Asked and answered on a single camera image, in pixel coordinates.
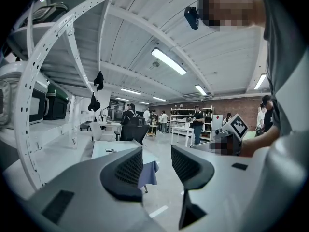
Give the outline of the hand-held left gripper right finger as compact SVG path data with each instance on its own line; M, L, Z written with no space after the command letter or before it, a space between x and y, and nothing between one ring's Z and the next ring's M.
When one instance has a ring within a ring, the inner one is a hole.
M242 232L267 152L243 158L172 145L172 167L184 187L180 231Z

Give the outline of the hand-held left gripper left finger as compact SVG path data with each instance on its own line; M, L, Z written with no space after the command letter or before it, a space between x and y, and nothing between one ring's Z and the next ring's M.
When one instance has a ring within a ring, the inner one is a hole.
M143 207L142 169L141 147L80 162L37 191L25 209L45 232L160 232Z

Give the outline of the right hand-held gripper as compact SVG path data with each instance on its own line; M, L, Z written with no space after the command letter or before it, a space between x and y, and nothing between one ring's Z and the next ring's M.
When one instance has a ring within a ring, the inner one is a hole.
M247 124L236 114L215 131L214 140L210 141L210 150L220 155L238 156L242 139L248 131Z

